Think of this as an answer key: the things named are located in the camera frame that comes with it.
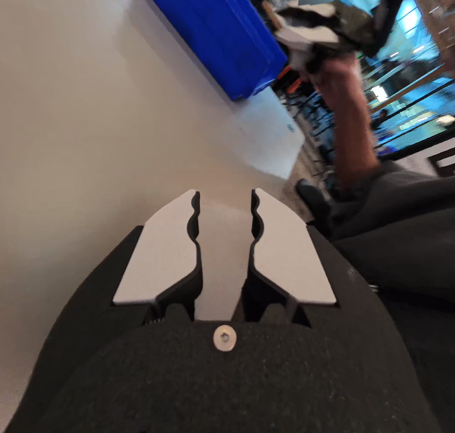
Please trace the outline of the person's black chair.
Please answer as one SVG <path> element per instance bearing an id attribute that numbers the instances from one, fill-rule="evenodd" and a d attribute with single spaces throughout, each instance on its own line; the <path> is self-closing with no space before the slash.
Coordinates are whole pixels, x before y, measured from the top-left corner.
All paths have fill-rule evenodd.
<path id="1" fill-rule="evenodd" d="M 295 192 L 310 211 L 312 219 L 309 225 L 315 227 L 324 237 L 329 238 L 331 229 L 331 206 L 321 190 L 308 180 L 301 179 L 295 185 Z"/>

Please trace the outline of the printed marker board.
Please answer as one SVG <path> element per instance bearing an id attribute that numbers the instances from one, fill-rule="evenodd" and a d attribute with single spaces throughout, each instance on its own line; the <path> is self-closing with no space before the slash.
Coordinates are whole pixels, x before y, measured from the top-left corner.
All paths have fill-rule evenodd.
<path id="1" fill-rule="evenodd" d="M 455 175 L 455 138 L 431 147 L 432 154 L 426 158 L 432 171 L 441 178 Z"/>

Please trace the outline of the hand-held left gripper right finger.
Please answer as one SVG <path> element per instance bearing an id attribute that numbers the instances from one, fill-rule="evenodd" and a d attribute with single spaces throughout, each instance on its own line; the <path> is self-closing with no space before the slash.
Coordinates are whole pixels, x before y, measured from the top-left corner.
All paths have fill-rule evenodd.
<path id="1" fill-rule="evenodd" d="M 245 286 L 262 304 L 337 303 L 306 223 L 263 189 L 251 193 L 252 236 Z"/>

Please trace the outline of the person's right hand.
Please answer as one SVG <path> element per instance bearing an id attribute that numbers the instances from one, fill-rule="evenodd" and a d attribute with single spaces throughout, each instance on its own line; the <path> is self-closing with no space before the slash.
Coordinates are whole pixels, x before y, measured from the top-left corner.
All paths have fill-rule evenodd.
<path id="1" fill-rule="evenodd" d="M 310 82 L 328 107 L 365 104 L 364 86 L 356 52 L 324 60 L 319 71 L 309 75 Z"/>

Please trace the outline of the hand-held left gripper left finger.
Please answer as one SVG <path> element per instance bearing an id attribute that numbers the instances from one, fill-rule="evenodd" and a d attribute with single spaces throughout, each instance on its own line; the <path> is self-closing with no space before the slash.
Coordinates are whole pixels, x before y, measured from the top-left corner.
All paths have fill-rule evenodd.
<path id="1" fill-rule="evenodd" d="M 191 189 L 145 222 L 114 305 L 194 305 L 203 288 L 199 214 L 200 193 Z"/>

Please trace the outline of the blue plastic bin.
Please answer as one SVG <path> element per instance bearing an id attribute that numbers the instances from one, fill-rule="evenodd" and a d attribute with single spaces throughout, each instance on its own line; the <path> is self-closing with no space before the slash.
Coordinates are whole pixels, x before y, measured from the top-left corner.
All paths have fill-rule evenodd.
<path id="1" fill-rule="evenodd" d="M 232 100 L 274 82 L 287 56 L 250 0 L 153 0 Z"/>

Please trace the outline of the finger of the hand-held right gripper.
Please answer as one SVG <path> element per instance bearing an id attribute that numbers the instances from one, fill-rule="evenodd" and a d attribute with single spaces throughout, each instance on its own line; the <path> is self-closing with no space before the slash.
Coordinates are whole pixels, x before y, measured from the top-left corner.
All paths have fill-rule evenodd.
<path id="1" fill-rule="evenodd" d="M 282 26 L 316 28 L 340 28 L 340 19 L 333 2 L 316 5 L 288 5 L 275 10 L 275 15 Z"/>
<path id="2" fill-rule="evenodd" d="M 275 38 L 290 49 L 309 51 L 312 47 L 340 49 L 339 36 L 327 26 L 313 28 L 286 25 L 274 34 Z"/>

